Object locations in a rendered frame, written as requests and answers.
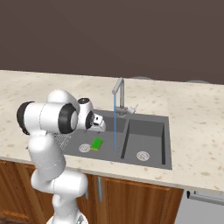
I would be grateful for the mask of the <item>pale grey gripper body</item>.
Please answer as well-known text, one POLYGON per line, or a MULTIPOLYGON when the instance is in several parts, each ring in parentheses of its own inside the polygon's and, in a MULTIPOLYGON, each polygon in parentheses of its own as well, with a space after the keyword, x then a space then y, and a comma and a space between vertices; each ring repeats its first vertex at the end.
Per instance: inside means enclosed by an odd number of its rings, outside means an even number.
POLYGON ((95 131, 104 132, 106 130, 106 123, 101 121, 99 125, 94 125, 93 128, 95 131))

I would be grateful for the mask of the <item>round silver sink drain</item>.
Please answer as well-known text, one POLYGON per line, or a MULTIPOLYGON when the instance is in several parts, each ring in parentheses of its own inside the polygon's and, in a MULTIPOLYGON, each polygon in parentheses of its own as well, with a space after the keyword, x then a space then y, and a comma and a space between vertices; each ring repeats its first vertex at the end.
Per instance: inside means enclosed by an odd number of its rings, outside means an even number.
POLYGON ((140 161, 147 161, 150 158, 150 155, 148 152, 146 151, 139 151, 136 154, 136 157, 140 160, 140 161))
POLYGON ((79 147, 79 151, 82 152, 82 153, 87 153, 91 150, 91 146, 87 143, 84 143, 82 144, 80 147, 79 147))

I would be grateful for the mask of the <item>green and yellow sponge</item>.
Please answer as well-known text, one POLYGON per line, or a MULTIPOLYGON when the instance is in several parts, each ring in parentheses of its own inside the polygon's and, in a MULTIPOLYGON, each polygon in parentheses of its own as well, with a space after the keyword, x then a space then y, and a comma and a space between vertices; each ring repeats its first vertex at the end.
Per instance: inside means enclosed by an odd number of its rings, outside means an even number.
POLYGON ((102 140, 100 138, 95 138, 90 146, 92 151, 98 151, 102 146, 102 140))

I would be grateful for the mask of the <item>grey dishwasher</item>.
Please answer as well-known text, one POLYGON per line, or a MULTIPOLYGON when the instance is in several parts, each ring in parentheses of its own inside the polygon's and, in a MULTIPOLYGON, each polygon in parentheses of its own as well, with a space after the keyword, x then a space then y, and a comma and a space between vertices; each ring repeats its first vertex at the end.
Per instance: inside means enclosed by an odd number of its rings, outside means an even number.
POLYGON ((188 199, 187 191, 224 200, 224 193, 185 189, 174 224, 224 224, 224 206, 188 199))

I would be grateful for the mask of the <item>dark grey double sink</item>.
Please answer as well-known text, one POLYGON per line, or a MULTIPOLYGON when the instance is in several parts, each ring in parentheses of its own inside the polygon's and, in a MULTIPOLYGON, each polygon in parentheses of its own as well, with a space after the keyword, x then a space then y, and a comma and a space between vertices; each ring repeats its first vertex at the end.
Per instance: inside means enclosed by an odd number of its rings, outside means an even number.
POLYGON ((113 111, 95 110, 103 116, 105 132, 75 130, 68 135, 55 135, 55 140, 65 155, 93 158, 131 165, 141 165, 160 169, 172 169, 169 118, 158 115, 126 115, 114 119, 113 111), (79 151, 82 144, 91 146, 95 138, 102 140, 99 150, 87 153, 79 151), (139 151, 146 151, 150 158, 140 161, 139 151))

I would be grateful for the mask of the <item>grey metal tap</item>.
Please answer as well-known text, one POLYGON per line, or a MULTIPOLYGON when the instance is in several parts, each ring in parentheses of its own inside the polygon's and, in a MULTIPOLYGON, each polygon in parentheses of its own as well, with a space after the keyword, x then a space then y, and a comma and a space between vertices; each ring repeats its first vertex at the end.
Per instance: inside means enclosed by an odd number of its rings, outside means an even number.
POLYGON ((120 92, 120 106, 117 107, 116 104, 114 105, 114 111, 119 116, 125 116, 127 113, 133 115, 136 112, 137 107, 125 107, 124 106, 124 79, 119 78, 112 89, 112 94, 116 96, 117 92, 120 92))

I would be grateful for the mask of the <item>brown wooden cupboard door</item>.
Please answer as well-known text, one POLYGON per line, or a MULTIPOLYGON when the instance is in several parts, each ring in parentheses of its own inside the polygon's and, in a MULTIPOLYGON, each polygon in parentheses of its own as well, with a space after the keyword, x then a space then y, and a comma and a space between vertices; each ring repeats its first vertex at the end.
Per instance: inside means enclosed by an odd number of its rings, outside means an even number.
POLYGON ((116 178, 103 178, 102 190, 99 224, 174 224, 184 192, 116 178))
POLYGON ((0 216, 38 224, 12 163, 3 160, 0 160, 0 216))
POLYGON ((95 182, 91 174, 87 174, 88 186, 87 194, 77 199, 80 211, 86 216, 88 224, 98 224, 95 202, 95 182))

